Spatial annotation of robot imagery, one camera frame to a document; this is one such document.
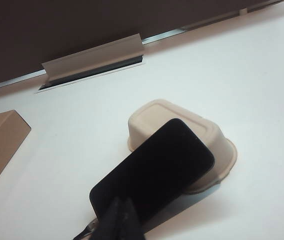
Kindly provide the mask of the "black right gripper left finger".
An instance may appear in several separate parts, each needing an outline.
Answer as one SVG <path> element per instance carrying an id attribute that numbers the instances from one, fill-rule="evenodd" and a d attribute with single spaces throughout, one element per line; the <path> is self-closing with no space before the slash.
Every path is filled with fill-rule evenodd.
<path id="1" fill-rule="evenodd" d="M 97 217 L 76 235 L 74 240 L 113 240 L 116 235 L 122 201 L 115 198 L 101 219 Z"/>

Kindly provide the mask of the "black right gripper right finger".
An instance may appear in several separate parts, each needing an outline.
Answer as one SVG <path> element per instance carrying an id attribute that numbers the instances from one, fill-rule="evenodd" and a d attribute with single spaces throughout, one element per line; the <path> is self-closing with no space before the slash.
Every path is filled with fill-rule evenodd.
<path id="1" fill-rule="evenodd" d="M 132 201 L 128 198 L 119 212 L 118 223 L 119 240 L 145 240 L 138 215 Z"/>

